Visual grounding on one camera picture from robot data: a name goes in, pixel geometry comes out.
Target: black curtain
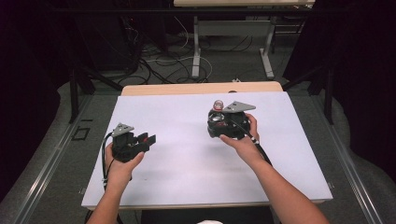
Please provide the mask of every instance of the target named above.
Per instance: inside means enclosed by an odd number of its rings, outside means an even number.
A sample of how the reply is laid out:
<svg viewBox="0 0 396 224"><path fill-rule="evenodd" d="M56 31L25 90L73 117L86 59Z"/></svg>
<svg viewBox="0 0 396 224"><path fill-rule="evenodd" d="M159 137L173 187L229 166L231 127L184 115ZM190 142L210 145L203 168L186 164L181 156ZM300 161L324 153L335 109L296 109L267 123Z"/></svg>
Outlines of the black curtain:
<svg viewBox="0 0 396 224"><path fill-rule="evenodd" d="M53 122L68 75L36 1L1 1L0 33L2 201Z"/></svg>
<svg viewBox="0 0 396 224"><path fill-rule="evenodd" d="M396 182L396 2L317 0L314 7L347 8L348 13L309 18L284 77L293 81L332 62L333 96L348 119L351 149ZM309 80L318 83L325 73Z"/></svg>

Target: white tabletop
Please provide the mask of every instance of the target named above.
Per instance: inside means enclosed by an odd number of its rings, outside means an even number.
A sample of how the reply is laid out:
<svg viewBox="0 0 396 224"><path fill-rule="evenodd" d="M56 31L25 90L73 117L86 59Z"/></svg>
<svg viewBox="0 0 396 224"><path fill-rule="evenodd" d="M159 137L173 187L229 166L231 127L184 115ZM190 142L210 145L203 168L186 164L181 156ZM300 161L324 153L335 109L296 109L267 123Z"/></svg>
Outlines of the white tabletop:
<svg viewBox="0 0 396 224"><path fill-rule="evenodd" d="M255 105L261 143L274 167L314 202L332 199L326 180L286 92L120 96L107 132L119 122L134 133L156 134L134 170L120 208L151 209L267 204L257 177L234 149L207 132L215 100ZM93 209L104 193L101 152L82 206Z"/></svg>
<svg viewBox="0 0 396 224"><path fill-rule="evenodd" d="M175 0L176 7L255 7L313 5L315 0Z"/></svg>

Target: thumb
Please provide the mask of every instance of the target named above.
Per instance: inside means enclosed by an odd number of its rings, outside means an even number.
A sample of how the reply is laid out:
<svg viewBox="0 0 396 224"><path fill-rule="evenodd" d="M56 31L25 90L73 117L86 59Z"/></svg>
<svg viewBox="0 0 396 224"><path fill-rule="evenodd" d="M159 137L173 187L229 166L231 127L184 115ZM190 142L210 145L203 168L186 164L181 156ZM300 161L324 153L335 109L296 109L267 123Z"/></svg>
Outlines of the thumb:
<svg viewBox="0 0 396 224"><path fill-rule="evenodd" d="M144 152L139 152L133 160L128 161L129 165L134 169L145 157Z"/></svg>
<svg viewBox="0 0 396 224"><path fill-rule="evenodd" d="M221 139L221 141L223 141L223 143L227 144L230 147L233 147L234 141L235 141L234 139L232 139L232 138L230 138L230 137L228 137L228 136L226 136L224 134L221 134L219 136L219 138Z"/></svg>

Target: person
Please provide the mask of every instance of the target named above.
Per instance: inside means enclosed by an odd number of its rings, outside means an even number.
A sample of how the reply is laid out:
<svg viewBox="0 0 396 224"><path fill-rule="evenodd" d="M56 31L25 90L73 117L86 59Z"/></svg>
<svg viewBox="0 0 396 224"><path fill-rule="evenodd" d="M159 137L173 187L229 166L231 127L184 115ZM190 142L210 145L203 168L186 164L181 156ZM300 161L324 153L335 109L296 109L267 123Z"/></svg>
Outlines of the person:
<svg viewBox="0 0 396 224"><path fill-rule="evenodd" d="M246 116L250 121L251 135L260 141L257 120L248 113ZM233 147L239 157L253 170L282 224L329 223L315 204L263 159L262 154L249 137L235 140L222 134L219 139ZM113 161L111 146L112 144L106 147L107 168ZM143 157L144 153L141 152L126 163L112 162L105 194L88 223L114 223L116 221L122 193L131 178L133 169L143 160Z"/></svg>

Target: desk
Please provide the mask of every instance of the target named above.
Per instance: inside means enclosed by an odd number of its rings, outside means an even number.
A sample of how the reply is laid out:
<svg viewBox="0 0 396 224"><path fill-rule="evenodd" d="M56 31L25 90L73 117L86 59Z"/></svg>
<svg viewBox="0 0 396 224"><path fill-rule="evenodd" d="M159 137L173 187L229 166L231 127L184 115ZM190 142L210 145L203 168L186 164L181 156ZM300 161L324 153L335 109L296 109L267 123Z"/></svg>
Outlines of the desk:
<svg viewBox="0 0 396 224"><path fill-rule="evenodd" d="M107 133L122 122L134 126L135 134L157 135L157 143L134 170L120 208L269 203L234 149L210 138L206 130L207 113L218 99L226 105L240 101L257 106L250 113L259 121L261 142L274 167L310 200L332 199L290 98L277 82L174 84L125 87L117 101ZM99 150L81 204L89 209L104 193L101 164Z"/></svg>
<svg viewBox="0 0 396 224"><path fill-rule="evenodd" d="M273 7L313 5L315 0L175 0L176 7ZM270 21L198 21L194 17L194 58L191 76L199 76L201 49L200 35L256 35L266 36L264 48L260 49L265 75L274 79L274 72L268 59L268 51L275 31L276 17Z"/></svg>

